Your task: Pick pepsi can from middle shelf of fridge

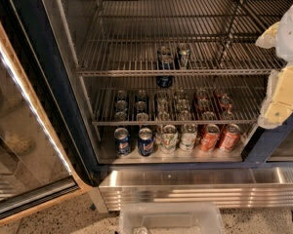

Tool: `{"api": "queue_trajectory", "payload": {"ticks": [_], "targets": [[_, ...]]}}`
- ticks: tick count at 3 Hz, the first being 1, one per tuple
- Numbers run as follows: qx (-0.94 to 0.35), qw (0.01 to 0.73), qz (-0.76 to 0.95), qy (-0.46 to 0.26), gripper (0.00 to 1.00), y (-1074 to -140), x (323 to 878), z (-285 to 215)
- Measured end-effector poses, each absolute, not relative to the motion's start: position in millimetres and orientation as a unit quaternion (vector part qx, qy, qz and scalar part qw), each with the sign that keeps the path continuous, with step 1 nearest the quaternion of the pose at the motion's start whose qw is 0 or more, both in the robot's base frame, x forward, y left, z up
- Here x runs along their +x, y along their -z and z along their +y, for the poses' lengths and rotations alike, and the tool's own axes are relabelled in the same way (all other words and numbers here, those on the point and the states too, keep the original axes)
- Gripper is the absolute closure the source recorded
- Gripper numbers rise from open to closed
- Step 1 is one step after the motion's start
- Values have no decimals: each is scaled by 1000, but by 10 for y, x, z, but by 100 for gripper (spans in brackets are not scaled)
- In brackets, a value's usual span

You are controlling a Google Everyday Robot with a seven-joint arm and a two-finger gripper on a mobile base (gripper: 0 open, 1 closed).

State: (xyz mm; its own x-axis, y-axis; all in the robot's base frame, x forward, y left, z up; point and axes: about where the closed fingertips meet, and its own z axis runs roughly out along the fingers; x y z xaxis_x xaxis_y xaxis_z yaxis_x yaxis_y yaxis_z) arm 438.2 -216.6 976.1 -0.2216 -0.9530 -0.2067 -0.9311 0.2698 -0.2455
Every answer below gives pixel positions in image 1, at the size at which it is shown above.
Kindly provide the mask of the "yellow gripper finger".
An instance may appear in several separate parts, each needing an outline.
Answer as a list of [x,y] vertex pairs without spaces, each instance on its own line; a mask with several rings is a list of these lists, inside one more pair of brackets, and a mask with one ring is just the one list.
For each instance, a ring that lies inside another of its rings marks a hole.
[[255,42],[255,45],[264,48],[270,49],[276,46],[276,34],[278,31],[279,22],[271,25]]
[[273,70],[262,103],[258,125],[264,129],[281,126],[293,113],[293,63],[280,71]]

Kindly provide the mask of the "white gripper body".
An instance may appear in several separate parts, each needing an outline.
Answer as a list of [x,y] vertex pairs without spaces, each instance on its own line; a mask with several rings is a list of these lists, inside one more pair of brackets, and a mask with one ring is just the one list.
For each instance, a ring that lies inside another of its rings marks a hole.
[[279,22],[275,49],[278,57],[293,62],[293,4]]

